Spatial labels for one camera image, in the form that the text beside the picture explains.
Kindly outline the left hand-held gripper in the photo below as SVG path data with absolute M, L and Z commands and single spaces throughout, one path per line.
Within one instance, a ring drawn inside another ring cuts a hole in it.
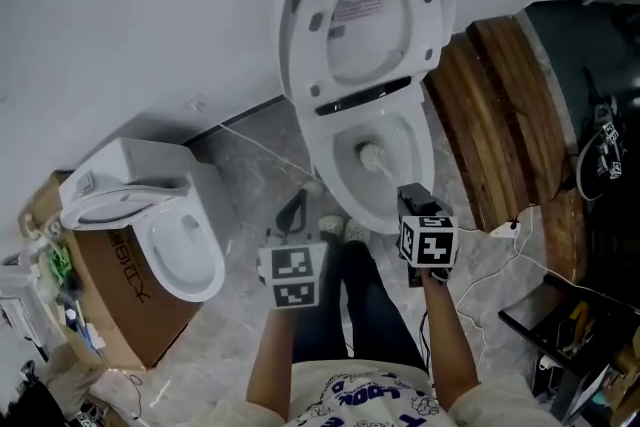
M 296 215 L 299 224 L 294 226 Z M 258 249 L 257 272 L 274 310 L 319 304 L 328 243 L 321 239 L 317 201 L 302 189 L 276 210 Z

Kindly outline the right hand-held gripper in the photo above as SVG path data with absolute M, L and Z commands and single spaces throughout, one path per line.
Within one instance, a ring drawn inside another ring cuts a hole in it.
M 459 248 L 459 223 L 452 209 L 420 183 L 397 188 L 399 257 L 407 264 L 410 288 L 422 286 L 429 277 L 446 283 Z

